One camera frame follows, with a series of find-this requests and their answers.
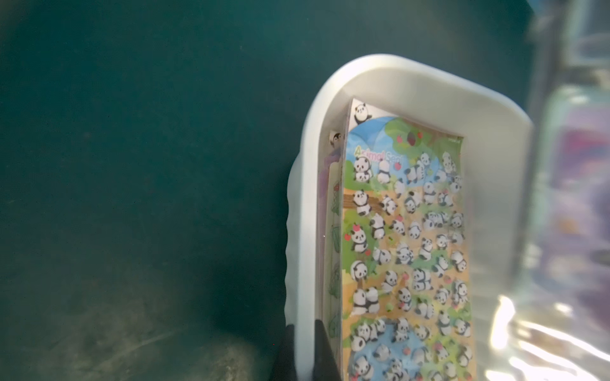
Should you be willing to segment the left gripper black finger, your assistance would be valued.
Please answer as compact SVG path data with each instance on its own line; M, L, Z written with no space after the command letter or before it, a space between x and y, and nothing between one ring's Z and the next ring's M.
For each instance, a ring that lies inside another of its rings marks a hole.
M315 321L314 381L341 381L341 374L330 347L329 337L321 320Z

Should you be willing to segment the green panda sticker sheet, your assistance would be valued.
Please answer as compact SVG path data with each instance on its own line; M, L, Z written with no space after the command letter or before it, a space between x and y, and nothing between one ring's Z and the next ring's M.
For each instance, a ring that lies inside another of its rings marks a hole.
M463 138L353 100L342 165L346 380L473 380Z

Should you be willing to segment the purple sticker sheet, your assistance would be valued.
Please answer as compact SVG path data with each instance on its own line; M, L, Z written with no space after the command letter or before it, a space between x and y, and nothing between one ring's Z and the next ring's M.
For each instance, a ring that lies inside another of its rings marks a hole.
M516 256L484 380L609 378L609 4L539 1Z

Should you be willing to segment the white plastic storage box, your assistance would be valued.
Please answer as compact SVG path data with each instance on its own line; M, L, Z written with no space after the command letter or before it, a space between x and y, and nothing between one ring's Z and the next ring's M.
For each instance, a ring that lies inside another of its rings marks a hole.
M480 369L491 365L497 298L518 257L516 244L534 126L510 98L422 63L388 54L357 58L320 89L303 126L288 178L285 317L294 337L292 380L313 380L316 244L321 139L352 98L465 137L466 230L473 235L473 317Z

